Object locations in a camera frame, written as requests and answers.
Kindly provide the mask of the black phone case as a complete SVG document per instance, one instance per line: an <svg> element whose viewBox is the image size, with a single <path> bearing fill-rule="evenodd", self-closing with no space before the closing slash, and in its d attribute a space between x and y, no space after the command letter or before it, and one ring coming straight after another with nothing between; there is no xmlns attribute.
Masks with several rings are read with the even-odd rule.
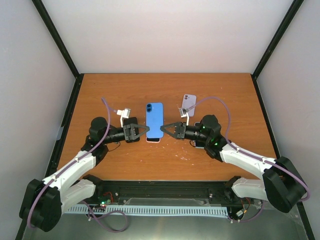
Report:
<svg viewBox="0 0 320 240"><path fill-rule="evenodd" d="M131 124L138 124L136 117L130 117L123 120L123 132L124 140L126 143L134 143L139 141L139 129L137 127L131 127Z"/></svg>

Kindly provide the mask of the pink phone case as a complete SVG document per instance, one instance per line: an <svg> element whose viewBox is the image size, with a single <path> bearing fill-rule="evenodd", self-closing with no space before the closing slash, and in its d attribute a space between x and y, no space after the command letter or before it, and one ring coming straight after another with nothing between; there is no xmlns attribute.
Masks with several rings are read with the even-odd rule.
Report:
<svg viewBox="0 0 320 240"><path fill-rule="evenodd" d="M148 138L148 137L146 137L145 139L146 139L147 143L154 143L154 144L157 144L161 141L161 138Z"/></svg>

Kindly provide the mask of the blue phone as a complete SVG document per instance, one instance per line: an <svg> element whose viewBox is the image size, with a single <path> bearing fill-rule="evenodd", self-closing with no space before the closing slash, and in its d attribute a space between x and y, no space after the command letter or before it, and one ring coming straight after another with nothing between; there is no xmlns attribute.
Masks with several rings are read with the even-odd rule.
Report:
<svg viewBox="0 0 320 240"><path fill-rule="evenodd" d="M164 124L164 106L162 102L149 102L146 104L145 123L149 127L146 138L162 138L164 136L164 133L160 130L160 127Z"/></svg>

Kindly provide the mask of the lavender phone case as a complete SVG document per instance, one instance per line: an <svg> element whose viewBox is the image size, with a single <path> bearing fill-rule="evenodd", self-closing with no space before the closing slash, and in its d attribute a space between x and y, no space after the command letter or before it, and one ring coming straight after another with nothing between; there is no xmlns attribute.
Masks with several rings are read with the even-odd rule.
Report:
<svg viewBox="0 0 320 240"><path fill-rule="evenodd" d="M197 96L187 93L182 98L181 108L187 110L190 107L192 107L193 105L195 105L196 102L197 102ZM189 110L188 115L190 117L193 117L195 115L195 108L192 108L191 110Z"/></svg>

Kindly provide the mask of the light blue phone case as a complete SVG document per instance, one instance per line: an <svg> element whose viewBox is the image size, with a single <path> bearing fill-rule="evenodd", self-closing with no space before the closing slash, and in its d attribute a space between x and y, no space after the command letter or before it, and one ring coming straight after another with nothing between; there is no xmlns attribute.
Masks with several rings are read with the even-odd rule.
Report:
<svg viewBox="0 0 320 240"><path fill-rule="evenodd" d="M196 126L196 127L199 127L200 125L201 125L200 122L195 122L194 123L194 126ZM205 143L195 140L194 141L194 147L197 148L197 149L204 149Z"/></svg>

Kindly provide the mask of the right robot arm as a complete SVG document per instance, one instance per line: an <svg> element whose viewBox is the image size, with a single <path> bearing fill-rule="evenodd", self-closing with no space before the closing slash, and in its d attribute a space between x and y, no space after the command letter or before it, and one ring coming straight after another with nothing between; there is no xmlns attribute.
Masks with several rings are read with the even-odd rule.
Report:
<svg viewBox="0 0 320 240"><path fill-rule="evenodd" d="M230 142L221 134L215 115L205 115L198 125L175 122L161 126L160 130L177 140L203 143L210 158L256 176L256 179L239 177L233 181L230 186L233 196L267 201L283 213L310 196L306 183L288 158L265 157Z"/></svg>

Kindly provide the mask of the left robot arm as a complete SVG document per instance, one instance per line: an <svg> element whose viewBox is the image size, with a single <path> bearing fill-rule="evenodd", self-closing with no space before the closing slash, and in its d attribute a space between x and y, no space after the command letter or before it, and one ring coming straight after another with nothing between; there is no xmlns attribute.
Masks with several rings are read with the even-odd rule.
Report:
<svg viewBox="0 0 320 240"><path fill-rule="evenodd" d="M136 117L125 119L121 127L110 125L104 117L94 118L83 147L70 162L48 177L28 183L19 217L31 228L48 232L74 205L89 198L95 202L101 200L104 188L98 185L100 179L81 176L105 158L108 144L138 142L149 130L148 126L139 125Z"/></svg>

